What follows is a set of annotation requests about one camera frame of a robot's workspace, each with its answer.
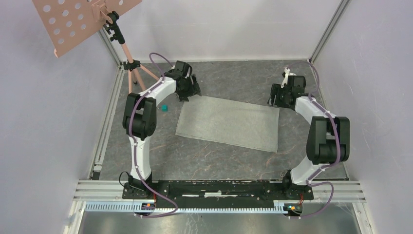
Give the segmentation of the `grey cloth napkin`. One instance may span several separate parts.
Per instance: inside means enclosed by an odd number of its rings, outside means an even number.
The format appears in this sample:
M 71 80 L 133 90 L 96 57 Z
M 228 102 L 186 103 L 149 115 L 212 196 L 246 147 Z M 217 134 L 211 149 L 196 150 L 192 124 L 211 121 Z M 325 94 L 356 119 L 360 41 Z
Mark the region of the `grey cloth napkin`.
M 269 106 L 193 96 L 182 107 L 175 134 L 276 153 L 279 113 Z

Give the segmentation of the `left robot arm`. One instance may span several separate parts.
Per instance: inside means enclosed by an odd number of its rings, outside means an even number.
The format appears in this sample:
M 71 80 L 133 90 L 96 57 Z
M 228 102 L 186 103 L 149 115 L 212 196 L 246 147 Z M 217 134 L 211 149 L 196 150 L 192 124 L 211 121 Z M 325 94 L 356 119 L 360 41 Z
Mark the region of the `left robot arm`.
M 150 88 L 127 96 L 122 124 L 131 144 L 132 167 L 125 189 L 143 199 L 153 192 L 149 146 L 157 126 L 157 106 L 171 94 L 176 94 L 180 101 L 201 95 L 193 68 L 188 63 L 177 61 Z

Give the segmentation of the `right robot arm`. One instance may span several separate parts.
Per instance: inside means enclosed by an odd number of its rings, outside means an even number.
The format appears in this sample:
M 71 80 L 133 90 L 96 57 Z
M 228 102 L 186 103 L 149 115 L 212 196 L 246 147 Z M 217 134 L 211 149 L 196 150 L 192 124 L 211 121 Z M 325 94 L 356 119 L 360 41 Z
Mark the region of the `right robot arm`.
M 304 159 L 283 177 L 281 192 L 288 199 L 298 196 L 301 187 L 312 187 L 314 178 L 350 154 L 349 118 L 326 110 L 305 88 L 304 76 L 284 73 L 282 83 L 271 86 L 268 100 L 270 106 L 295 111 L 310 125 Z

